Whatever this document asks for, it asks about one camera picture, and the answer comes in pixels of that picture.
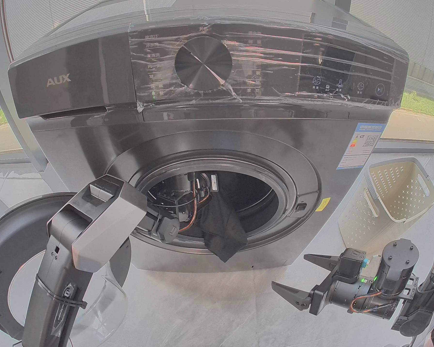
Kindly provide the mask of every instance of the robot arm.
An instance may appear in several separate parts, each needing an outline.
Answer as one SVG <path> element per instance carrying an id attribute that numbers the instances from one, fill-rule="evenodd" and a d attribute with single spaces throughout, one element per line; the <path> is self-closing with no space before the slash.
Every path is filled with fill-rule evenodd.
<path id="1" fill-rule="evenodd" d="M 170 243 L 179 220 L 148 206 L 133 186 L 105 175 L 88 184 L 48 222 L 49 240 L 27 311 L 23 347 L 66 347 L 92 275 L 138 228 Z"/>
<path id="2" fill-rule="evenodd" d="M 297 309 L 310 308 L 314 315 L 327 304 L 335 304 L 349 313 L 389 320 L 402 299 L 403 308 L 391 329 L 406 337 L 423 333 L 434 315 L 434 265 L 418 287 L 419 278 L 412 271 L 419 252 L 410 240 L 392 241 L 381 256 L 370 260 L 365 256 L 365 252 L 353 248 L 340 256 L 306 254 L 305 260 L 330 271 L 325 280 L 310 292 L 276 282 L 272 282 L 272 288 Z M 434 343 L 434 329 L 429 332 Z"/>

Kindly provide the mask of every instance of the yellow warning sticker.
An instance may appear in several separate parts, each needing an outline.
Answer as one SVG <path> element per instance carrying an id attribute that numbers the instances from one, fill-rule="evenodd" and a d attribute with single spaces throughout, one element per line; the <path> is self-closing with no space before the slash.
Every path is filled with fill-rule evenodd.
<path id="1" fill-rule="evenodd" d="M 322 200 L 322 202 L 320 203 L 320 205 L 318 206 L 318 208 L 315 210 L 315 212 L 321 212 L 325 209 L 325 207 L 328 205 L 328 203 L 330 202 L 331 198 L 325 198 L 324 200 Z"/>

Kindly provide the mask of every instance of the aux logo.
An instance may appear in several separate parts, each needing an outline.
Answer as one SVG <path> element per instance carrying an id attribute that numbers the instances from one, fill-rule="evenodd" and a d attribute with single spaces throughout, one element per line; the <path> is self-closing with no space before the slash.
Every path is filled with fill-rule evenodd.
<path id="1" fill-rule="evenodd" d="M 68 74 L 62 74 L 59 77 L 49 78 L 47 81 L 47 87 L 50 85 L 59 85 L 59 84 L 62 84 L 63 82 L 71 82 L 71 80 L 69 78 L 69 73 Z"/>

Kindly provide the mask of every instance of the qr code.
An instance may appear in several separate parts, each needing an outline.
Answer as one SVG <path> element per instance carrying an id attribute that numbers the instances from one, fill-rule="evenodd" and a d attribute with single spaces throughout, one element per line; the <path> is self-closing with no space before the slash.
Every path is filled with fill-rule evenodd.
<path id="1" fill-rule="evenodd" d="M 363 147 L 374 147 L 380 135 L 367 135 Z"/>

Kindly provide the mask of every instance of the building wall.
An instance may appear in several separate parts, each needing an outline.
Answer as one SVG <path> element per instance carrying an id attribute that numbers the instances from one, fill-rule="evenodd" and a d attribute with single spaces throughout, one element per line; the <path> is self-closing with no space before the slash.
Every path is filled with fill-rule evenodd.
<path id="1" fill-rule="evenodd" d="M 434 0 L 352 0 L 350 12 L 407 50 L 407 87 L 434 97 Z"/>

